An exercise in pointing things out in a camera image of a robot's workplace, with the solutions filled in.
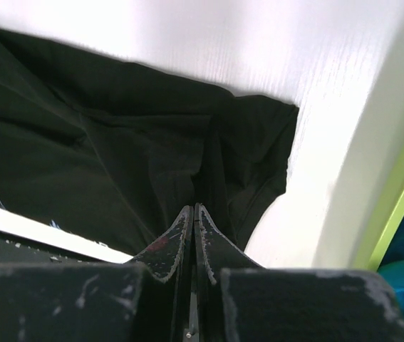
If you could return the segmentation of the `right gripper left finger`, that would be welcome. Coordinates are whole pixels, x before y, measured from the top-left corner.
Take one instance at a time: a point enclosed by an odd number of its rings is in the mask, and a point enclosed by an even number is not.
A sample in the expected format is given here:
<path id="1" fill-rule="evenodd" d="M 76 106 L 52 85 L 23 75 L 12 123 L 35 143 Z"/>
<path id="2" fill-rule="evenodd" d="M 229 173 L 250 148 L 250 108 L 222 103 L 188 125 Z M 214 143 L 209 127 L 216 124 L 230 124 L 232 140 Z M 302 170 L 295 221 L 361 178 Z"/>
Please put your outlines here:
<path id="1" fill-rule="evenodd" d="M 124 264 L 0 264 L 0 341 L 181 341 L 193 214 Z"/>

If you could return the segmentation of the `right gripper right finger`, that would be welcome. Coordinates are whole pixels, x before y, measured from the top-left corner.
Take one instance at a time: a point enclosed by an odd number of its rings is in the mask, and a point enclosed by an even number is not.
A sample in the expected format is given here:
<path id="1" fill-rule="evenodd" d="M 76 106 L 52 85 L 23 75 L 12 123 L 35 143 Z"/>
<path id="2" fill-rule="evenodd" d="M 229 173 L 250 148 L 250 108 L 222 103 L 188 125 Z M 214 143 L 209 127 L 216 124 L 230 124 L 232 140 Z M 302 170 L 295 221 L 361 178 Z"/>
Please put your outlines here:
<path id="1" fill-rule="evenodd" d="M 194 212 L 201 341 L 404 341 L 391 287 L 361 270 L 266 269 Z"/>

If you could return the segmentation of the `black t-shirt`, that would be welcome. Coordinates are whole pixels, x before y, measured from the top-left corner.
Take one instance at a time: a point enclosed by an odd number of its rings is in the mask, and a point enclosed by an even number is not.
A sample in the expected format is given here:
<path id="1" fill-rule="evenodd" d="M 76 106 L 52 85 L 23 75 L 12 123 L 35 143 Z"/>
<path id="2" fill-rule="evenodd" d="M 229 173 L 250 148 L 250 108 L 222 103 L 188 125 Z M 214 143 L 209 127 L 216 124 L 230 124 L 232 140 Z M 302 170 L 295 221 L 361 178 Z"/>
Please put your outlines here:
<path id="1" fill-rule="evenodd" d="M 0 29 L 0 204 L 137 254 L 203 204 L 244 249 L 299 109 Z"/>

